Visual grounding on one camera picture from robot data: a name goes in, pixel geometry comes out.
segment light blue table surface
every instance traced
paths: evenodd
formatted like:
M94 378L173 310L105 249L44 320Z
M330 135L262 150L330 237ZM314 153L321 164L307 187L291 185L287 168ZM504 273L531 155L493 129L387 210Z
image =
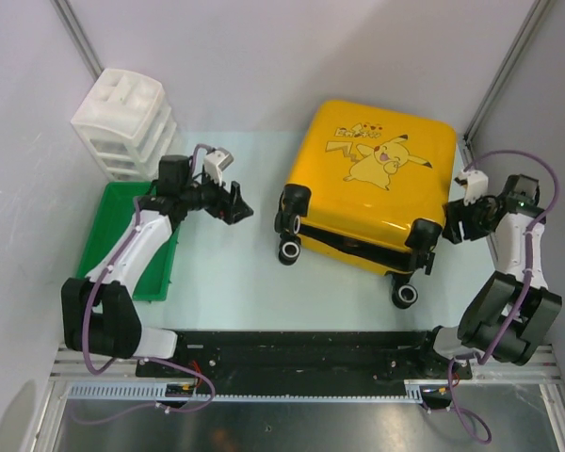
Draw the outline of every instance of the light blue table surface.
M227 226L205 212L181 225L168 298L136 302L145 326L181 330L400 331L455 326L493 272L486 240L440 240L430 276L412 278L419 300L408 310L390 300L390 280L303 250L293 266L277 259L274 215L303 134L182 134L234 155L224 175L241 184L255 214ZM461 167L455 159L455 174ZM452 184L450 199L463 190Z

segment green plastic bin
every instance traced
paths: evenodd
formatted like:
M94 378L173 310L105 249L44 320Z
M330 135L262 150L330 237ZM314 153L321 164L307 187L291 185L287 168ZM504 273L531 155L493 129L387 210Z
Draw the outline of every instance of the green plastic bin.
M132 220L133 198L144 195L150 186L150 182L111 182L107 184L77 269L77 278L86 277L88 272L100 264L117 243ZM148 264L138 280L132 299L146 301L166 299L179 231L180 229L176 230Z

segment suitcase wheel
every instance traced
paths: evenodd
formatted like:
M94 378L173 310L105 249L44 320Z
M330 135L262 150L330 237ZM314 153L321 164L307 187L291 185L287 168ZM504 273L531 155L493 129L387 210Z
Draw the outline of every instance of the suitcase wheel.
M279 261L286 266L292 266L301 253L301 239L294 235L285 235L279 245Z
M408 309L418 300L418 292L411 284L395 285L392 289L392 302L399 309Z
M277 212L274 218L274 231L277 233L286 232L291 235L299 234L301 228L301 217L297 214L287 214L285 212Z

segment cable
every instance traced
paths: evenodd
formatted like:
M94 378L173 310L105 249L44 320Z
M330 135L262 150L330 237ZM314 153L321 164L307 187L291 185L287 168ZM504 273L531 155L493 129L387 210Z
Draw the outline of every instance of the cable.
M105 269L103 269L103 271L101 272L99 277L96 279L96 282L94 283L94 285L92 286L92 289L90 290L90 293L89 293L89 296L88 296L88 301L86 303L86 309L84 310L84 318L83 318L83 321L82 321L82 354L84 356L84 363L86 364L86 368L88 369L88 371L92 375L101 375L116 360L115 358L111 358L100 369L97 369L96 367L94 367L94 364L92 363L92 360L91 360L90 354L89 354L89 328L90 328L90 319L91 319L91 314L92 314L92 307L94 306L94 301L96 300L96 296L97 296L98 291L101 287L101 284L105 280L106 275L109 273L109 271L112 271L112 266L115 265L115 263L121 257L121 255L123 254L125 249L130 245L130 243L132 242L134 237L140 231L140 228L139 228L139 226L140 226L140 206L138 205L138 199L137 198L133 198L133 202L134 202L134 226L132 227L130 234L128 234L123 239L123 241L121 242L121 245L115 250L115 252L113 253L113 256L107 262ZM158 363L158 364L161 364L161 365L166 365L168 367L172 367L172 368L179 370L181 372L185 372L187 374L190 374L193 377L200 379L201 381L205 381L207 386L209 386L209 389L211 390L211 394L210 394L209 398L205 402L203 402L202 404L200 404L196 407L188 408L188 409L182 409L182 408L176 409L176 408L172 408L172 407L167 407L165 409L166 413L168 413L168 412L196 412L198 410L203 409L207 405L209 405L214 400L214 398L216 397L216 387L214 386L214 383L212 383L212 381L209 378L207 378L205 375L203 375L200 372L196 372L192 369L188 369L187 367L183 367L179 364L171 363L169 361L162 360L162 359L159 359L159 358L153 358L153 357L147 357L147 358L135 357L135 358L140 359L140 360L144 360L144 361L151 361L153 363ZM146 408L146 407L152 406L152 405L153 405L153 403L151 403L151 404L145 403L145 404L136 405L135 407L132 407L128 410L125 410L124 412L110 416L110 417L106 418L106 420L102 419L102 420L99 420L99 421L88 421L89 424L86 424L86 425L98 425L98 424L102 424L104 422L109 422L111 420L117 419L120 416L127 414L128 412L133 412L133 411L138 410L140 408Z
M115 358L111 358L106 364L97 369L92 364L92 360L90 359L89 353L89 331L90 331L90 319L92 316L92 307L94 306L94 300L96 300L96 296L98 295L98 291L101 288L101 284L106 278L106 275L109 273L109 269L112 268L117 260L121 257L125 249L130 245L136 234L138 233L138 227L140 226L140 207L138 206L138 199L134 198L134 226L132 227L132 231L130 234L127 235L121 242L119 248L115 250L111 259L106 263L106 267L101 271L101 274L96 279L96 282L92 286L90 290L90 294L88 296L88 302L86 303L86 309L84 310L84 319L82 321L82 354L84 355L84 363L86 364L86 368L92 375L101 375L103 372L106 371L110 367L111 364L115 362Z
M214 383L209 378L207 378L205 375L201 374L200 372L195 372L194 370L188 369L188 368L186 368L182 365L179 365L179 364L176 364L176 363L170 363L169 361L161 360L159 358L139 358L139 359L144 360L144 361L151 361L153 363L157 363L157 364L161 364L161 365L167 365L167 366L172 367L172 368L179 370L181 372L186 372L187 374L190 374L193 377L196 377L200 381L204 381L207 384L207 386L209 386L211 394L209 395L207 400L205 400L203 403L201 403L197 406L194 406L194 407L187 407L185 405L183 408L173 408L173 407L170 407L168 405L164 405L163 403L159 403L159 402L147 402L147 403L140 403L138 405L135 405L133 407L128 408L127 410L124 410L122 412L118 412L118 413L113 414L111 416L108 416L106 418L94 419L94 420L91 420L91 421L78 418L72 410L70 412L70 417L72 418L72 420L74 422L76 422L77 424L80 424L80 425L83 425L83 426L99 426L101 424L106 424L108 422L115 421L116 419L119 419L120 417L123 417L126 414L129 414L130 412L135 412L136 410L141 410L141 409L150 408L150 407L162 408L165 411L166 414L168 414L170 412L197 412L198 410L202 410L207 405L209 405L214 400L214 398L216 397L216 387L214 386Z
M521 309L521 306L523 305L523 303L525 301L525 297L527 296L527 292L529 292L529 288L531 286L531 281L532 281L532 278L533 278L533 275L532 275L533 265L534 265L534 237L533 237L533 234L532 234L533 230L536 227L536 225L538 223L540 223L543 219L545 219L546 216L555 208L555 205L557 204L557 201L558 201L558 196L560 194L560 183L558 181L558 176L555 173L555 171L544 160L542 160L538 156L536 156L532 153L528 153L526 151L501 150L501 151L492 151L490 153L485 153L481 157L475 159L473 162L471 162L469 165L467 165L464 168L464 170L465 171L470 170L476 164L481 163L483 160L486 160L487 158L490 158L493 155L499 155L499 154L520 155L520 156L527 157L531 160L538 162L540 165L542 165L548 171L551 178L553 179L554 193L553 193L552 200L548 204L548 207L546 207L546 209L543 210L537 217L532 219L530 221L530 223L527 225L527 227L525 228L525 269L524 269L523 287L522 287L521 292L519 293L519 296L517 297L515 303L513 304L510 312L508 313L508 315L505 318L504 322L502 323L500 329L498 330L498 333L493 337L492 341L490 342L490 344L486 348L486 351L483 354L483 356L481 356L477 352L475 352L471 355L457 356L455 358L452 358L452 360L450 360L450 363L448 365L448 370L447 370L448 387L449 387L449 390L450 390L450 398L451 398L452 404L453 404L453 408L450 411L453 411L453 412L456 413L456 415L458 416L460 423L462 424L465 431L469 434L469 436L471 436L475 441L477 441L480 444L491 443L492 442L492 432L490 431L490 428L488 427L488 425L483 421L483 419L481 419L481 417L479 417L474 412L471 412L469 410L466 410L466 409L460 407L458 400L456 398L456 395L454 393L455 386L452 384L454 363L456 362L457 359L458 360L469 360L469 359L472 359L472 358L476 358L479 365L484 365L490 359L490 357L493 355L493 352L495 351L496 347L498 346L498 344L502 340L503 335L509 329L512 321L519 314L519 310ZM486 430L486 433L488 435L488 437L486 439L482 439L479 436L477 436L476 432L467 425L466 420L465 420L465 415L476 419L484 427L484 429Z
M153 192L153 189L157 186L157 180L153 179L151 181L151 185L149 186L149 189L147 190L147 192L144 194L144 196L148 196Z
M189 182L192 181L192 176L195 173L195 168L197 167L197 157L199 156L199 150L200 149L205 149L207 151L207 153L211 153L214 148L212 146L209 146L207 144L202 144L199 143L197 146L195 146L195 150L192 153L192 162L190 162L190 176L191 178L188 180Z
M456 415L459 417L460 423L462 424L462 427L465 429L465 431L469 434L469 436L471 438L473 438L475 441L477 441L480 444L489 444L492 442L492 431L490 430L490 428L488 427L488 425L485 423L485 421L479 417L477 414L475 414L474 412L471 412L470 410L461 408L459 406L458 400L456 399L456 396L454 394L454 388L455 386L452 384L452 376L454 373L454 363L456 362L457 358L452 358L450 360L450 364L448 365L448 372L447 372L447 376L448 376L448 388L450 390L450 399L452 400L452 405L453 405L453 409L452 411L456 413ZM477 436L477 433L474 429L470 428L469 425L467 424L467 421L465 419L465 414L475 418L479 424L481 424L481 426L483 426L483 428L486 430L486 433L488 435L487 438L483 439L480 438L479 436Z
M557 204L558 201L558 196L560 194L560 183L558 181L558 176L555 173L555 171L544 160L526 151L501 150L501 151L492 151L490 153L485 153L481 157L475 159L473 162L467 165L464 170L465 171L470 170L476 164L481 163L482 161L486 160L487 158L490 158L493 155L499 155L499 154L521 155L523 157L527 157L531 160L538 162L548 171L548 173L552 177L555 192L553 193L553 199L548 204L548 207L546 207L546 209L543 210L537 217L532 219L531 222L525 228L525 270L524 270L525 275L524 275L523 288L521 289L519 297L517 297L517 300L513 304L512 309L508 313L507 318L505 318L505 321L502 323L500 330L498 330L498 333L494 336L488 348L486 348L483 357L480 357L478 354L476 355L477 362L479 363L479 365L485 364L493 355L493 351L500 343L502 336L505 334L505 332L507 332L511 322L517 317L517 314L519 313L521 306L524 304L525 297L527 296L527 292L529 291L529 287L531 285L531 280L533 276L532 272L534 265L534 237L532 231L534 230L536 225L540 223L543 219L545 219L546 216L555 208L555 205Z
M432 409L427 405L427 402L425 402L425 401L423 401L423 403L421 404L421 407L423 407L427 411L427 413L432 413L432 412L457 412L456 407ZM485 440L481 440L481 444L487 445L487 444L492 442L492 431L490 430L490 427L485 423L485 421L483 419L481 419L481 416L479 416L475 412L472 412L471 410L467 410L466 408L461 408L460 414L462 416L470 417L470 418L478 421L478 423L481 424L481 426L486 430L488 438L486 438Z
M192 367L199 372L200 374L202 374L201 368L199 367L199 363L197 363L195 360L192 361ZM195 389L198 389L199 386L201 386L201 384L203 383L202 379L199 379L199 381L195 384Z
M456 388L460 383L460 375L458 372L455 372L454 375L452 376L452 387ZM425 388L425 389L421 389L422 393L440 393L440 394L445 394L445 392L448 391L448 387L447 386L440 386L440 387L436 387L436 388Z

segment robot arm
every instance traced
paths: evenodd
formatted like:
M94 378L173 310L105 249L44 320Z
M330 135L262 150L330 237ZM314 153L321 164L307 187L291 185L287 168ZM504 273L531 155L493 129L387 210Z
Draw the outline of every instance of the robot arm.
M167 359L173 355L176 333L142 327L137 316L132 295L140 276L189 211L205 210L227 224L253 214L241 197L239 184L232 182L229 192L221 179L233 161L228 151L208 148L200 182L193 180L192 158L163 157L154 182L155 194L137 198L137 211L113 249L85 279L70 278L63 285L61 301L68 348L82 349L84 313L93 297L93 306L102 304L103 312L90 315L89 352L124 359Z
M526 231L542 209L538 207L538 181L511 175L498 196L487 195L488 179L481 171L463 172L457 182L466 188L462 200L446 207L443 236L452 243L477 240L494 232L497 238L496 271L466 309L457 329L441 329L434 349L447 358L464 354L465 349L485 350L507 318L504 314L520 296L526 271L531 283L517 317L510 323L494 349L499 362L527 363L555 321L561 297L547 290L541 271L543 222L531 233ZM525 236L532 234L534 261L525 270Z

